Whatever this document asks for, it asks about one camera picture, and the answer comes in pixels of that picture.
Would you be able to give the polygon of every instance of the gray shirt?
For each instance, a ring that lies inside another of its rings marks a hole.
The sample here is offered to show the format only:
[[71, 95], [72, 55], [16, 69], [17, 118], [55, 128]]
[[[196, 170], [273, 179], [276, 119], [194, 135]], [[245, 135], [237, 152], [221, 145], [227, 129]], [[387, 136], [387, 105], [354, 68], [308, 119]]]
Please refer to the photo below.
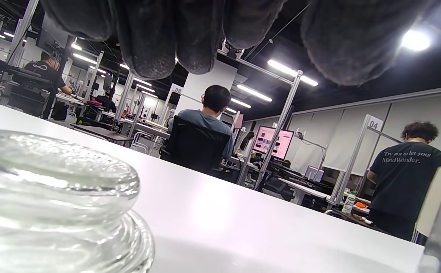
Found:
[[[224, 157], [225, 159], [231, 157], [232, 150], [234, 149], [234, 140], [232, 137], [231, 128], [229, 128], [227, 124], [223, 123], [222, 121], [219, 121], [213, 116], [207, 116], [206, 114], [203, 114], [200, 110], [182, 110], [179, 112], [178, 116], [197, 126], [202, 126], [213, 131], [230, 135], [231, 138], [229, 139], [227, 145], [224, 148], [222, 157]], [[168, 126], [168, 132], [171, 133], [172, 129], [173, 129], [173, 122], [170, 122], [170, 125]]]

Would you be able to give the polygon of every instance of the pink monitor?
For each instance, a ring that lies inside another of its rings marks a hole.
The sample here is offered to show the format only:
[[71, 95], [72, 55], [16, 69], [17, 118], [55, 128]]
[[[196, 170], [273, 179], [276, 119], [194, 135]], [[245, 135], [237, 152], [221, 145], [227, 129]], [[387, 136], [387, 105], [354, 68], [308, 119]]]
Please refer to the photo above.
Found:
[[[275, 129], [272, 127], [259, 126], [253, 150], [261, 152], [263, 154], [267, 154], [269, 145], [271, 144], [271, 141], [273, 139], [274, 130]], [[271, 154], [273, 157], [279, 158], [281, 160], [285, 159], [294, 133], [295, 132], [293, 131], [280, 131], [280, 134], [278, 135], [278, 140], [276, 141], [276, 145], [273, 149], [273, 153]]]

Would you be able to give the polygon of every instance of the black t-shirt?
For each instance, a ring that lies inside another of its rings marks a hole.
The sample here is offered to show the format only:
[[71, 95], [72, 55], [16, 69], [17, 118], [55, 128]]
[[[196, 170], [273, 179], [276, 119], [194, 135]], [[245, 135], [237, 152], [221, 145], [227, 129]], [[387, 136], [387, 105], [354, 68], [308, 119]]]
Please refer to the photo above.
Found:
[[42, 76], [42, 78], [51, 81], [54, 86], [58, 81], [58, 83], [59, 83], [57, 85], [58, 88], [62, 88], [64, 86], [66, 86], [66, 83], [64, 83], [64, 80], [61, 77], [59, 78], [58, 72], [56, 70], [54, 70], [52, 67], [50, 67], [49, 64], [47, 64], [44, 61], [29, 62], [28, 64], [26, 64], [25, 69], [29, 70], [29, 71], [33, 71], [37, 74], [40, 74], [40, 76]]
[[405, 142], [382, 150], [371, 171], [377, 174], [371, 209], [416, 221], [441, 151], [421, 142]]
[[[102, 103], [103, 107], [106, 107], [106, 104], [109, 101], [109, 98], [106, 96], [97, 96], [96, 101]], [[109, 104], [109, 109], [106, 109], [106, 112], [108, 112], [109, 110], [112, 110], [113, 113], [116, 113], [116, 104], [112, 101]]]

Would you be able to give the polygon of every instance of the fluorescent light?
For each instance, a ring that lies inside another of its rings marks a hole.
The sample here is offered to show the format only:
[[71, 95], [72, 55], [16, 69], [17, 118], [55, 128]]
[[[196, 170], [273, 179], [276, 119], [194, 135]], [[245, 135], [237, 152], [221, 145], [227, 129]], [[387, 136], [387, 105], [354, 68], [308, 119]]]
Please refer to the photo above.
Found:
[[414, 51], [421, 51], [429, 48], [430, 39], [419, 31], [409, 30], [403, 37], [402, 45]]
[[251, 95], [254, 95], [254, 96], [256, 96], [256, 97], [258, 97], [260, 99], [263, 99], [263, 100], [265, 100], [267, 102], [272, 102], [273, 101], [271, 98], [268, 98], [265, 95], [263, 95], [263, 94], [261, 94], [261, 93], [259, 93], [257, 91], [254, 91], [254, 90], [252, 90], [252, 89], [250, 89], [250, 88], [248, 88], [248, 87], [246, 87], [244, 85], [238, 85], [238, 88], [243, 90], [243, 91], [246, 91], [247, 93], [249, 93]]
[[307, 76], [301, 76], [301, 77], [300, 77], [300, 80], [302, 80], [302, 81], [304, 81], [304, 82], [306, 82], [307, 84], [312, 85], [312, 86], [317, 86], [317, 85], [318, 85], [318, 83], [317, 83], [316, 81], [314, 81], [314, 80], [308, 78]]
[[242, 105], [242, 106], [244, 106], [244, 107], [248, 107], [248, 108], [250, 108], [250, 105], [249, 105], [249, 104], [245, 104], [245, 103], [243, 103], [242, 101], [240, 101], [240, 100], [236, 100], [236, 99], [234, 99], [234, 98], [231, 98], [231, 102], [234, 102], [235, 104], [239, 104], [239, 105]]
[[135, 81], [139, 81], [140, 83], [144, 83], [144, 84], [146, 84], [146, 85], [148, 85], [148, 86], [151, 86], [151, 83], [147, 83], [146, 81], [142, 81], [142, 80], [140, 80], [140, 79], [138, 79], [138, 78], [134, 78], [134, 80], [135, 80]]
[[146, 94], [146, 95], [150, 95], [151, 97], [155, 97], [155, 98], [158, 98], [158, 96], [155, 96], [155, 95], [153, 95], [153, 94], [150, 94], [150, 93], [148, 93], [148, 92], [145, 92], [145, 91], [141, 91], [141, 93], [143, 93], [143, 94]]
[[87, 58], [87, 57], [84, 57], [84, 56], [82, 56], [82, 55], [79, 55], [79, 54], [77, 54], [77, 53], [74, 53], [73, 56], [76, 57], [76, 58], [78, 58], [78, 59], [84, 60], [84, 61], [86, 61], [86, 62], [90, 62], [91, 64], [97, 64], [97, 61], [91, 60], [91, 59], [89, 59], [89, 58]]
[[288, 74], [290, 76], [296, 77], [298, 75], [297, 71], [294, 71], [293, 69], [291, 69], [291, 68], [289, 68], [289, 67], [287, 67], [287, 66], [285, 66], [283, 64], [280, 64], [279, 62], [276, 62], [274, 60], [269, 60], [268, 64], [270, 66], [278, 69], [279, 71], [281, 71], [283, 73], [286, 73], [286, 74]]
[[136, 85], [137, 87], [139, 87], [139, 88], [143, 88], [143, 89], [145, 89], [145, 90], [148, 90], [148, 91], [151, 91], [151, 92], [155, 92], [155, 90], [153, 90], [153, 89], [150, 89], [150, 88], [148, 88], [148, 87], [145, 87], [145, 86], [142, 86], [142, 85]]
[[82, 48], [76, 44], [72, 44], [73, 49], [82, 50]]

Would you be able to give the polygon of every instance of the glove finger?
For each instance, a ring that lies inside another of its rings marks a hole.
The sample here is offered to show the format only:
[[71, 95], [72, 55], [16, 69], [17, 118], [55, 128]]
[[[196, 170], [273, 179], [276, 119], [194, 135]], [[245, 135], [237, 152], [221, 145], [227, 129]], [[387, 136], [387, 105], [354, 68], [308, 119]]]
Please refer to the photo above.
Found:
[[193, 74], [212, 70], [222, 40], [224, 0], [177, 0], [177, 57]]
[[224, 34], [238, 49], [253, 47], [262, 41], [286, 0], [235, 0], [228, 8]]
[[360, 85], [392, 65], [404, 33], [433, 0], [312, 0], [301, 33], [312, 63], [340, 85]]
[[104, 41], [116, 29], [113, 5], [110, 5], [108, 0], [42, 0], [40, 2], [47, 15], [73, 36]]
[[123, 60], [142, 79], [163, 79], [175, 68], [171, 0], [116, 0]]

